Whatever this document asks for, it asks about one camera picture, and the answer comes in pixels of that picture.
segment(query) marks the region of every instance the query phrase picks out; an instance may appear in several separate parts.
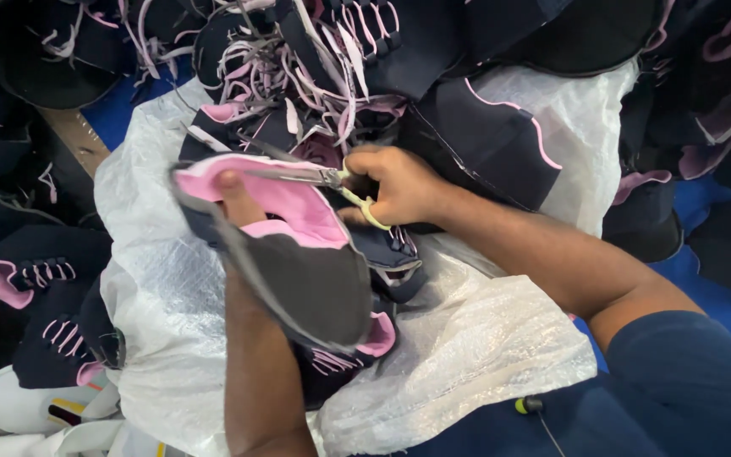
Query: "blue floor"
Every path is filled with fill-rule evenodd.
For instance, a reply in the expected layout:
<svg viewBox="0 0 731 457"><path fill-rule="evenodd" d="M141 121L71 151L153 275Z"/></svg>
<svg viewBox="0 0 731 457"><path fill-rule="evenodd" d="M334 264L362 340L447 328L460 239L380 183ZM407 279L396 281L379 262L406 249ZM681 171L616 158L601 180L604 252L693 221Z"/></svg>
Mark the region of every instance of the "blue floor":
<svg viewBox="0 0 731 457"><path fill-rule="evenodd" d="M187 69L188 65L179 65L179 68ZM188 77L187 74L180 76L178 83L183 84ZM171 89L170 82L155 81L151 90L151 98L165 94ZM132 82L125 80L107 97L93 106L81 110L110 151L114 151L126 135L128 122L132 116L132 106L128 100L133 92ZM731 190L717 185L712 180L712 176L705 176L692 182L680 182L676 187L675 208L684 225L685 233L688 234L695 226L704 221L710 203L730 199ZM685 245L671 259L652 264L651 267L684 290L698 306L717 319L731 333L731 290L697 275L698 260L688 246ZM575 324L584 333L588 333L588 327L585 327L580 319L575 320ZM594 350L599 366L606 369L605 361L595 345Z"/></svg>

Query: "scissor blade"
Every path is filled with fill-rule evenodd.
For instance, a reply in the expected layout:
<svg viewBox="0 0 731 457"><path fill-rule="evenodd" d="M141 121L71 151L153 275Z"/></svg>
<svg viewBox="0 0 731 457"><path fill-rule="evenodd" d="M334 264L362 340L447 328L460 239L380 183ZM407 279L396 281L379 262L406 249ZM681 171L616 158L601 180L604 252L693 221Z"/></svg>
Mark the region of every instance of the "scissor blade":
<svg viewBox="0 0 731 457"><path fill-rule="evenodd" d="M256 146L258 149L260 149L264 154L269 155L269 157L272 157L276 160L282 160L284 162L303 162L302 160L298 159L294 155L291 155L289 152L284 151L281 148L272 146L270 143L265 143L262 140L257 140L255 138L248 137L247 135L244 135L243 133L237 133L239 138L242 140L245 140L249 142L251 145Z"/></svg>
<svg viewBox="0 0 731 457"><path fill-rule="evenodd" d="M269 180L304 182L311 185L325 185L319 170L247 170L245 174Z"/></svg>

